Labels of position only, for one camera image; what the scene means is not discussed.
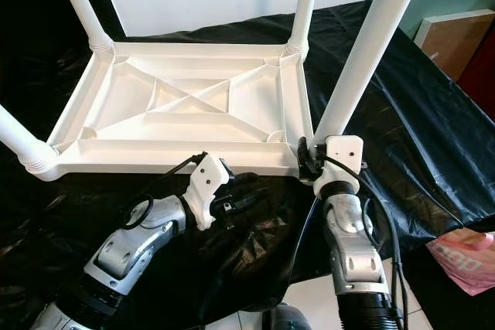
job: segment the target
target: floor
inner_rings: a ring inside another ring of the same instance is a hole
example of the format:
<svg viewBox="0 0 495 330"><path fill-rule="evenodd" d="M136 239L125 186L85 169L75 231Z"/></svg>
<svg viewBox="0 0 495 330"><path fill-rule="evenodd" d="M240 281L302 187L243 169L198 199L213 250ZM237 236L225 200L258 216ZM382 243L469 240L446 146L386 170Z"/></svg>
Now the floor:
<svg viewBox="0 0 495 330"><path fill-rule="evenodd" d="M391 260L384 262L390 282ZM409 328L433 330L409 286ZM284 302L299 309L312 330L341 329L336 296L330 276L293 284L285 293ZM261 330L261 313L238 312L207 326L207 330Z"/></svg>

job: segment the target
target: black plastic sheet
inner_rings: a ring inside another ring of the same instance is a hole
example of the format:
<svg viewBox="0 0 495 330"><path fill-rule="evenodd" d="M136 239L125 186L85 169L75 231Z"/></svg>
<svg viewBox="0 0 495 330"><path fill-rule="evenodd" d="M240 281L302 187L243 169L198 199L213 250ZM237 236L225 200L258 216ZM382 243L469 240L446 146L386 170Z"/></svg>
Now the black plastic sheet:
<svg viewBox="0 0 495 330"><path fill-rule="evenodd" d="M24 1L2 5L11 17L0 28L0 102L46 139L90 53L67 0ZM314 12L305 63L314 124L366 10L356 3ZM26 28L27 19L37 22ZM284 43L292 20L273 15L151 40ZM391 208L403 251L457 227L441 207L466 224L495 214L493 122L401 31L347 133L364 139L365 175ZM28 328L113 231L126 202L155 177L70 174L45 183L0 146L0 328ZM180 194L186 184L187 177L171 177L151 193ZM243 308L262 310L281 300L289 281L328 273L320 210L301 236L312 190L291 178L246 185L260 186L270 196L236 216L235 229L189 231L159 251L108 328L188 328ZM384 230L380 215L373 217Z"/></svg>

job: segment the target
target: white tube leg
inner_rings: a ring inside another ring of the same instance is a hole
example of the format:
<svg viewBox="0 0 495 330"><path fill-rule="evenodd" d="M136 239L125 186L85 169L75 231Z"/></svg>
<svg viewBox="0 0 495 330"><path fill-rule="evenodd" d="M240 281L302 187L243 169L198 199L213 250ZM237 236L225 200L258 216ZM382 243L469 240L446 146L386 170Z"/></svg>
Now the white tube leg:
<svg viewBox="0 0 495 330"><path fill-rule="evenodd" d="M341 135L410 0L373 0L309 148Z"/></svg>
<svg viewBox="0 0 495 330"><path fill-rule="evenodd" d="M89 0L70 0L74 10L83 24L89 38L90 48L94 52L106 51L112 47L110 36L101 27L100 21Z"/></svg>
<svg viewBox="0 0 495 330"><path fill-rule="evenodd" d="M44 172L58 155L47 143L38 140L0 105L0 141L18 156L28 172Z"/></svg>
<svg viewBox="0 0 495 330"><path fill-rule="evenodd" d="M298 0L292 34L287 42L288 53L301 53L303 60L308 54L308 31L315 0Z"/></svg>

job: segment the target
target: pink bag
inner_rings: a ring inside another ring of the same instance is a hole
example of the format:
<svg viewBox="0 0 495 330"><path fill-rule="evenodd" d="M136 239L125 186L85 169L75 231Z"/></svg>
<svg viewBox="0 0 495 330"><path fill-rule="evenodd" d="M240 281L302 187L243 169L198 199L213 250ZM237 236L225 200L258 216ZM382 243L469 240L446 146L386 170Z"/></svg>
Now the pink bag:
<svg viewBox="0 0 495 330"><path fill-rule="evenodd" d="M493 234L467 228L449 232L426 246L443 270L467 294L495 287Z"/></svg>

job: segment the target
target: black tarp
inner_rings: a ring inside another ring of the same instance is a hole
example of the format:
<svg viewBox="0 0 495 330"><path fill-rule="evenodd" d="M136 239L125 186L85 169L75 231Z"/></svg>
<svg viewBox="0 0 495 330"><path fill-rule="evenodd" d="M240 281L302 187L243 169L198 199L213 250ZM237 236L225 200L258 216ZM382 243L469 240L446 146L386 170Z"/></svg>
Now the black tarp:
<svg viewBox="0 0 495 330"><path fill-rule="evenodd" d="M367 5L314 12L306 81L313 123L323 112ZM46 139L90 52L67 0L2 0L0 102ZM261 17L152 40L284 43L292 15ZM495 126L397 31L347 128L364 139L366 177L397 221L403 251L495 213ZM28 328L43 304L113 230L125 203L155 175L70 174L45 183L0 147L0 328ZM187 178L150 191L180 194ZM278 302L289 281L327 273L322 216L296 179L262 177L246 187L270 196L219 226L190 231L157 253L108 328L188 328L242 308ZM380 216L377 226L380 229Z"/></svg>

